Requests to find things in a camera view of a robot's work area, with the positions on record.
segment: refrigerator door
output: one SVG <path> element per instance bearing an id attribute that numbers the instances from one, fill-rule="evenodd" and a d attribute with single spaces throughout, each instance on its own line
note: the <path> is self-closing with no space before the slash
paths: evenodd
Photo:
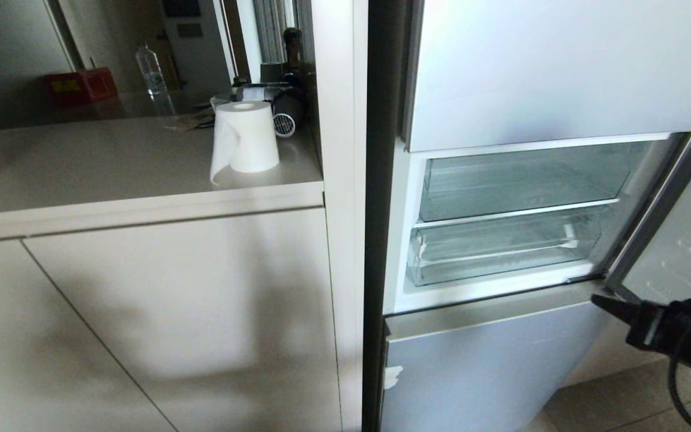
<path id="1" fill-rule="evenodd" d="M 691 143 L 612 266 L 607 286 L 628 301 L 691 298 Z"/>
<path id="2" fill-rule="evenodd" d="M 386 318 L 384 432 L 513 432 L 529 424 L 603 325 L 599 281 Z"/>
<path id="3" fill-rule="evenodd" d="M 691 0 L 413 5 L 411 151 L 691 131 Z"/>

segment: kitchen counter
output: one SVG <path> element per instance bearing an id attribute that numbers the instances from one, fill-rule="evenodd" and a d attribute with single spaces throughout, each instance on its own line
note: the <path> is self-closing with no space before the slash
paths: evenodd
<path id="1" fill-rule="evenodd" d="M 0 131 L 0 238 L 322 204 L 310 132 L 279 139 L 280 164 L 209 181 L 213 129 L 175 118 Z"/>

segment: tall cabinet panel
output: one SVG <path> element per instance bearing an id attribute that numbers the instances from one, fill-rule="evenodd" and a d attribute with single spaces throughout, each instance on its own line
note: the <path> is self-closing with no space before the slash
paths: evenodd
<path id="1" fill-rule="evenodd" d="M 0 242 L 0 431 L 173 428 L 18 241 Z"/>
<path id="2" fill-rule="evenodd" d="M 180 432 L 340 430 L 323 208 L 25 243 Z"/>

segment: black cable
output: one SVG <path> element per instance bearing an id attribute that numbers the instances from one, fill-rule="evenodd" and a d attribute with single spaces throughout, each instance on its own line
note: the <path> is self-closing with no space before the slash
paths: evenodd
<path id="1" fill-rule="evenodd" d="M 679 357 L 684 348 L 684 343 L 691 336 L 691 328 L 685 331 L 684 334 L 679 338 L 677 342 L 677 347 L 674 353 L 671 355 L 670 361 L 668 363 L 668 392 L 671 394 L 671 400 L 674 402 L 674 408 L 679 412 L 684 421 L 686 421 L 689 426 L 691 426 L 691 414 L 684 407 L 684 403 L 679 397 L 679 392 L 677 391 L 677 367 L 679 366 Z"/>

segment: white paper towel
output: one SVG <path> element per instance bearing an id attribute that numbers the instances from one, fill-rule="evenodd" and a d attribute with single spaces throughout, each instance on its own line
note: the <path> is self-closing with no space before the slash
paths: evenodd
<path id="1" fill-rule="evenodd" d="M 243 101 L 215 107 L 215 140 L 209 180 L 228 165 L 238 172 L 262 172 L 279 164 L 271 104 Z"/>

